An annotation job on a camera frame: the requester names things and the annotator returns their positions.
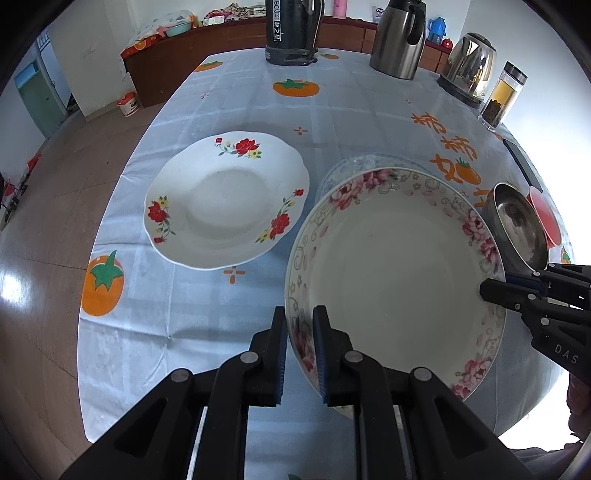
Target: table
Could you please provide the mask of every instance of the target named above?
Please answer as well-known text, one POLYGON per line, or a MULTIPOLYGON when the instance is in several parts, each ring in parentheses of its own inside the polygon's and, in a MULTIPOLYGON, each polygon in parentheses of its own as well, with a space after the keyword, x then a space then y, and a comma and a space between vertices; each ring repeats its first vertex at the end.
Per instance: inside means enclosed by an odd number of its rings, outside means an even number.
MULTIPOLYGON (((80 311, 78 382, 91 442, 173 369, 217 368, 247 350, 253 333, 268 328, 274 306, 283 304, 287 260, 299 226, 320 180, 339 160, 363 153, 398 155, 448 181, 476 207, 499 181, 527 191, 502 143, 515 140, 509 131, 489 132, 474 110, 437 86, 435 73, 419 69, 409 82, 372 70, 366 54, 320 53, 308 67, 270 65, 263 49, 210 56, 139 142, 92 250, 92 259, 116 250, 124 272, 121 298, 102 316, 80 311), (314 82, 320 91, 279 95, 272 85, 287 79, 314 82), (272 250, 246 264, 217 271, 175 266, 152 249, 144 232, 146 191, 172 156, 201 138, 233 130, 276 135, 300 152, 310 173, 303 215, 272 250)), ((551 261, 560 262, 560 255, 553 249, 551 261)), ((467 401, 497 434, 543 398, 560 374, 530 340, 509 312, 497 359, 467 401)), ((353 466, 352 422, 322 404, 288 347, 281 406, 253 408, 249 415, 246 478, 352 479, 353 466)))

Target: plate with red flowers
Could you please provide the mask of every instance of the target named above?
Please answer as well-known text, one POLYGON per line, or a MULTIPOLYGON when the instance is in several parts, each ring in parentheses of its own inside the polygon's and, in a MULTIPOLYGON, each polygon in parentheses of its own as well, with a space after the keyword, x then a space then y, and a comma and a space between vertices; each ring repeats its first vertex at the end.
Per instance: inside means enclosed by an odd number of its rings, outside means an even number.
POLYGON ((233 267, 270 250, 300 217, 310 179, 277 137, 227 132, 168 161, 145 198, 144 228, 167 260, 197 270, 233 267))
POLYGON ((430 368, 466 399, 505 327, 505 309, 479 295, 486 278, 505 279, 501 257, 460 193, 410 168, 358 173, 315 205, 291 250, 285 313, 295 356, 318 390, 312 312, 325 305, 353 348, 388 368, 430 368))

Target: screw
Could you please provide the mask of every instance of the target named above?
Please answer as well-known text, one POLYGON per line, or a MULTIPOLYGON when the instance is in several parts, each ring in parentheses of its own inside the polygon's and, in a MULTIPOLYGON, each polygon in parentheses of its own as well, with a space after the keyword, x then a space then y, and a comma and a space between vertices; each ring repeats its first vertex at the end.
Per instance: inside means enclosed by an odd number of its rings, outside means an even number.
POLYGON ((357 350, 349 350, 345 354, 345 360, 353 364, 356 364, 357 362, 363 360, 363 355, 361 354, 361 352, 358 352, 357 350))
POLYGON ((177 368, 174 372, 170 374, 170 378, 173 380, 173 382, 183 383, 186 379, 189 378, 189 370, 185 370, 184 368, 177 368))
POLYGON ((414 371, 414 378, 421 382, 427 382, 431 380, 431 371, 427 368, 419 367, 414 371))
POLYGON ((240 360, 242 360, 243 363, 245 364, 253 364, 254 362, 256 362, 258 360, 258 354, 256 352, 244 352, 241 356, 240 356, 240 360))

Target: wooden cabinet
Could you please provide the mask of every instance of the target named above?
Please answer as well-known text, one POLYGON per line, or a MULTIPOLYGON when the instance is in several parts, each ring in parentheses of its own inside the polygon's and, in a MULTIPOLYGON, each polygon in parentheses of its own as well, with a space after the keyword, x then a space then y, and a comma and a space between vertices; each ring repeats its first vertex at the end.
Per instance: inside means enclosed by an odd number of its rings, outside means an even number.
MULTIPOLYGON (((323 17, 316 46, 371 54, 376 25, 351 18, 323 17)), ((124 60, 143 106, 168 100, 207 56, 267 43, 266 19, 251 18, 200 27, 141 50, 124 60)), ((449 50, 426 42, 419 66, 440 73, 449 50)))

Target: blue thermos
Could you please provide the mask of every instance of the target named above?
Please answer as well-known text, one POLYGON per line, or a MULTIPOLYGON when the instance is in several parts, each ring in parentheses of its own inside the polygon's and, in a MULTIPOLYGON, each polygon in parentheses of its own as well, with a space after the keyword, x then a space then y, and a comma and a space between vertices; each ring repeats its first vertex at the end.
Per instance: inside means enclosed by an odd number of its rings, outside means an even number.
POLYGON ((429 20, 427 28, 429 29, 428 41, 441 45, 445 37, 445 19, 437 17, 435 20, 429 20))

